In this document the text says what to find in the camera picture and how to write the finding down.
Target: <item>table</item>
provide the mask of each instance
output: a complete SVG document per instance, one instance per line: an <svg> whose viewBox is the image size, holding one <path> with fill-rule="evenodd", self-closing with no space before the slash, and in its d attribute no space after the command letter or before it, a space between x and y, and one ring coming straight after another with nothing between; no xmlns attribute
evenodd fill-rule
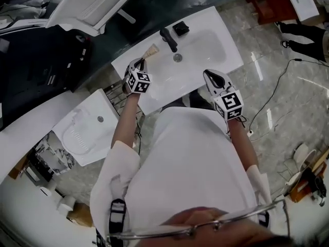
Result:
<svg viewBox="0 0 329 247"><path fill-rule="evenodd" d="M260 25L277 21L309 19L319 14L313 0L246 0L259 15Z"/></svg>

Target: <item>white shirt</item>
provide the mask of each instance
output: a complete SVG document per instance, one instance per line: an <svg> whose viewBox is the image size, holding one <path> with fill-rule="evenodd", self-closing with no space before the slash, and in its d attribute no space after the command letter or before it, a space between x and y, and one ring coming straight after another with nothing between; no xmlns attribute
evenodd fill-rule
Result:
<svg viewBox="0 0 329 247"><path fill-rule="evenodd" d="M226 131L216 111L172 107L160 114L140 169L139 155L116 142L90 197L102 237L108 234L109 208L117 198L126 202L125 230L160 225L193 207L227 212L254 207L259 204L255 191L270 203L267 179L257 166L246 173Z"/></svg>

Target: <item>black shoe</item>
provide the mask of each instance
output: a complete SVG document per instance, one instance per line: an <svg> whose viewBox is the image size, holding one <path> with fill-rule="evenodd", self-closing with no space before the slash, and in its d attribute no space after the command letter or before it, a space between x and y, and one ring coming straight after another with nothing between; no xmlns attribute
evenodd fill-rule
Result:
<svg viewBox="0 0 329 247"><path fill-rule="evenodd" d="M289 46L289 41L281 41L280 42L280 44L281 44L281 46L283 46L284 48L290 48L290 46Z"/></svg>
<svg viewBox="0 0 329 247"><path fill-rule="evenodd" d="M281 25L283 23L282 22L274 22L274 24L277 26L277 28L279 29L279 31L282 33L282 31L281 31Z"/></svg>

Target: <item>fiducial marker cube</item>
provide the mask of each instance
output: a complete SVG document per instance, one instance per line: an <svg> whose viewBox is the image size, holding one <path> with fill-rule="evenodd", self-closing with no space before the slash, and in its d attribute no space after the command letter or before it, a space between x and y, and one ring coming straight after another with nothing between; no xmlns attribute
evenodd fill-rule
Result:
<svg viewBox="0 0 329 247"><path fill-rule="evenodd" d="M218 96L213 98L213 100L215 103L215 110L219 112L225 121L242 115L244 104L239 90Z"/></svg>
<svg viewBox="0 0 329 247"><path fill-rule="evenodd" d="M152 83L152 75L132 71L126 82L132 93L146 93Z"/></svg>

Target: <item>chair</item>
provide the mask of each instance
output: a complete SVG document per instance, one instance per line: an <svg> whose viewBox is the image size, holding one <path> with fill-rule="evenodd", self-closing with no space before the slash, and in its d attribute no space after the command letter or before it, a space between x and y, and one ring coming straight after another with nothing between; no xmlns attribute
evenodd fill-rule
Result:
<svg viewBox="0 0 329 247"><path fill-rule="evenodd" d="M106 22L119 13L130 23L136 20L121 10L128 0L62 0L51 14L46 28L60 25L64 30L81 30L93 37L103 34Z"/></svg>

